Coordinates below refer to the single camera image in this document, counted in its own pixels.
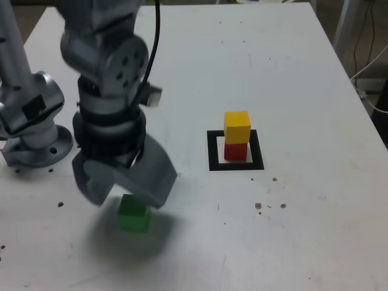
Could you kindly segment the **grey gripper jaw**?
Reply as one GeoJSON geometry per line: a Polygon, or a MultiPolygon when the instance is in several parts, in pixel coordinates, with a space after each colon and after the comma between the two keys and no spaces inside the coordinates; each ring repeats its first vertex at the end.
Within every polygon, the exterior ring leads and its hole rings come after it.
{"type": "Polygon", "coordinates": [[[89,176],[84,169],[86,160],[82,153],[78,153],[72,160],[76,185],[89,202],[96,206],[101,206],[112,190],[113,183],[108,182],[105,178],[102,181],[98,181],[97,178],[89,176]]]}
{"type": "Polygon", "coordinates": [[[163,147],[150,135],[145,136],[140,159],[129,168],[112,167],[107,163],[87,160],[84,169],[92,178],[105,178],[119,185],[146,206],[161,208],[167,201],[177,172],[163,147]]]}

